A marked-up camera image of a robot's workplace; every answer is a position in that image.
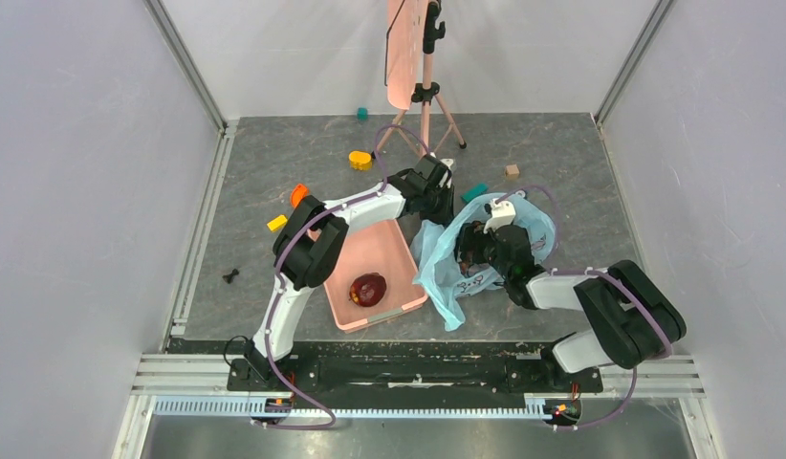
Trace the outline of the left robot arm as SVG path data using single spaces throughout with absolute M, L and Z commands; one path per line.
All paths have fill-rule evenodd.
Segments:
M 430 154 L 363 192 L 325 202 L 304 197 L 273 243 L 272 296 L 244 353 L 253 379 L 270 390 L 287 380 L 283 358 L 291 353 L 302 311 L 334 271 L 349 234 L 410 214 L 446 225 L 453 200 L 449 161 Z

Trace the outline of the light blue plastic bag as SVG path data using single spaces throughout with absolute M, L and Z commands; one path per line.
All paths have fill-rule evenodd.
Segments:
M 461 297 L 505 288 L 503 276 L 483 257 L 483 250 L 493 246 L 491 235 L 483 232 L 489 208 L 503 196 L 488 193 L 472 199 L 445 226 L 425 220 L 409 246 L 417 265 L 413 283 L 425 290 L 447 332 L 466 322 Z M 554 220 L 520 191 L 506 200 L 515 211 L 513 224 L 527 231 L 534 258 L 530 264 L 543 262 L 557 244 Z

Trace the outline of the red fake apple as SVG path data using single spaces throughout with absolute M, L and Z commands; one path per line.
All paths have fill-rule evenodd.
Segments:
M 349 299 L 360 307 L 379 304 L 387 292 L 386 279 L 379 273 L 366 273 L 357 277 L 349 287 Z

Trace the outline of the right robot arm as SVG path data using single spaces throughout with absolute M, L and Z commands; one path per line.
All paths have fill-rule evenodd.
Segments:
M 487 265 L 509 299 L 529 310 L 581 311 L 589 327 L 555 341 L 543 353 L 542 382 L 553 390 L 573 383 L 580 371 L 605 365 L 631 370 L 665 358 L 687 325 L 670 300 L 633 261 L 582 273 L 548 271 L 534 258 L 529 233 L 509 224 L 488 229 L 462 225 L 455 255 L 462 268 Z

